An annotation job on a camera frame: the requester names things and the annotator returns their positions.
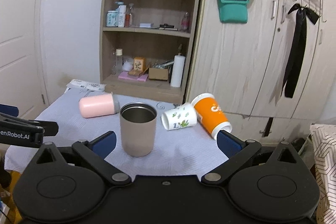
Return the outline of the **taupe steel tumbler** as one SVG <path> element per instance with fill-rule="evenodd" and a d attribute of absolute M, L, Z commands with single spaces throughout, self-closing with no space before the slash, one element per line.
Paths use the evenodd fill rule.
<path fill-rule="evenodd" d="M 146 103 L 133 102 L 120 110 L 123 150 L 132 157 L 143 157 L 154 147 L 157 111 Z"/>

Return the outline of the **orange paper coffee cup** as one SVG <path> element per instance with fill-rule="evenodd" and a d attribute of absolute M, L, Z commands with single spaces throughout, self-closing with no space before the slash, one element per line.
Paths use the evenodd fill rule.
<path fill-rule="evenodd" d="M 191 104 L 197 113 L 198 122 L 213 139 L 216 140 L 222 130 L 232 132 L 232 125 L 213 94 L 202 93 L 196 96 Z"/>

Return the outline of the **white floral paper cup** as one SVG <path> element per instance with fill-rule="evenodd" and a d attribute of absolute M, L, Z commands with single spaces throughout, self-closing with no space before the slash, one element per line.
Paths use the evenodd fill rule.
<path fill-rule="evenodd" d="M 197 113 L 190 103 L 167 110 L 161 115 L 162 125 L 167 131 L 194 127 L 197 121 Z"/>

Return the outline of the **white door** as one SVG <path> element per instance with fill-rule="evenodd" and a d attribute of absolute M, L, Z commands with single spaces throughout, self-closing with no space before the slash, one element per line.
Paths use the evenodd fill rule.
<path fill-rule="evenodd" d="M 35 119 L 46 108 L 46 93 L 35 41 L 36 0 L 1 0 L 1 103 L 19 117 Z"/>

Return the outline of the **pink tumbler grey lid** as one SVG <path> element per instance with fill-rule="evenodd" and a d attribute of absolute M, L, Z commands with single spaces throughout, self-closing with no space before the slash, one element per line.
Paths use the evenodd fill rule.
<path fill-rule="evenodd" d="M 120 103 L 116 96 L 107 93 L 82 98 L 79 101 L 79 110 L 83 118 L 114 115 L 120 112 Z"/>

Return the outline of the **white plastic packets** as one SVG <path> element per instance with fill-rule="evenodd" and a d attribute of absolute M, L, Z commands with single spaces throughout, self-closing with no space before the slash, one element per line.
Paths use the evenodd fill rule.
<path fill-rule="evenodd" d="M 97 84 L 97 83 L 90 83 L 83 80 L 72 79 L 68 84 L 68 89 L 86 89 L 90 91 L 98 91 L 103 92 L 105 90 L 106 85 L 104 84 Z"/>

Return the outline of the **white quilted table cloth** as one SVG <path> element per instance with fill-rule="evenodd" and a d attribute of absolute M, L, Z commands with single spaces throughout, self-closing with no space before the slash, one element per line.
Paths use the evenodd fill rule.
<path fill-rule="evenodd" d="M 80 99 L 96 95 L 98 92 L 70 89 L 41 112 L 37 117 L 38 120 L 55 121 L 59 126 L 58 134 L 45 138 L 45 141 L 52 141 L 58 147 L 69 147 L 76 141 L 92 141 L 112 130 L 116 133 L 117 144 L 105 160 L 127 173 L 131 178 L 137 175 L 191 174 L 202 177 L 228 159 L 201 125 L 167 131 L 163 128 L 159 118 L 157 119 L 154 148 L 151 153 L 144 157 L 129 156 L 121 145 L 118 114 L 88 119 L 81 116 Z"/>

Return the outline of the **wooden wardrobe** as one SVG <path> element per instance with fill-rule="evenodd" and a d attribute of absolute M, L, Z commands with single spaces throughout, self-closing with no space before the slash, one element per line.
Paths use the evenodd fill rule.
<path fill-rule="evenodd" d="M 282 89 L 295 27 L 294 4 L 314 10 L 301 73 L 292 98 Z M 188 101 L 213 94 L 241 139 L 262 143 L 309 134 L 335 77 L 335 0 L 249 0 L 248 22 L 219 19 L 217 0 L 201 0 Z"/>

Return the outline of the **geometric patterned cloth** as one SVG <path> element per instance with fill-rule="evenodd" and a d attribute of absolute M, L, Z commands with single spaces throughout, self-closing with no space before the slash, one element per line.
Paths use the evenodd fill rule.
<path fill-rule="evenodd" d="M 318 223 L 335 223 L 335 125 L 310 126 L 320 198 Z"/>

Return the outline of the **small cardboard box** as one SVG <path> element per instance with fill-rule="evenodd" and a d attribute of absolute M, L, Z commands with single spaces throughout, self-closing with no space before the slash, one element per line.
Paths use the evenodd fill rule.
<path fill-rule="evenodd" d="M 169 79 L 169 70 L 166 68 L 149 68 L 148 79 L 167 81 Z"/>

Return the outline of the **clear bottle beige cap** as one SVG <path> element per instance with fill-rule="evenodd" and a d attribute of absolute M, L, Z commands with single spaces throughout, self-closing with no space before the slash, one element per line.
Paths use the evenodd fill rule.
<path fill-rule="evenodd" d="M 116 73 L 120 74 L 123 71 L 123 51 L 122 48 L 116 49 Z"/>

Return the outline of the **white paper towel roll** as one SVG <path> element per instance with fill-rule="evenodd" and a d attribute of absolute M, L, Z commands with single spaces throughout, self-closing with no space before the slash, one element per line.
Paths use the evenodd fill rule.
<path fill-rule="evenodd" d="M 180 88 L 182 83 L 183 70 L 185 66 L 185 57 L 182 55 L 174 56 L 173 70 L 171 74 L 170 86 Z"/>

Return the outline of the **red liquid clear bottle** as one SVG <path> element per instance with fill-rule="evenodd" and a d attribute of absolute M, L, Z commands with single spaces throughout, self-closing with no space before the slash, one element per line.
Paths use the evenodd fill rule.
<path fill-rule="evenodd" d="M 133 26 L 134 4 L 130 3 L 126 9 L 125 27 Z"/>

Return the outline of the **white lotion bottle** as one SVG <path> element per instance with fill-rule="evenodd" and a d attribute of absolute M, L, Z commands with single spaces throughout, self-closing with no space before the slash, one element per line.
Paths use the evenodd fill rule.
<path fill-rule="evenodd" d="M 126 15 L 126 5 L 122 1 L 115 2 L 117 5 L 117 26 L 122 28 L 125 27 L 125 15 Z"/>

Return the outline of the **teal Redmi pouch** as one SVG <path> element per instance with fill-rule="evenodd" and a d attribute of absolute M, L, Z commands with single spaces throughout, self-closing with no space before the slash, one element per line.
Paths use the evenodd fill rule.
<path fill-rule="evenodd" d="M 249 0 L 217 0 L 219 19 L 222 23 L 246 24 Z"/>

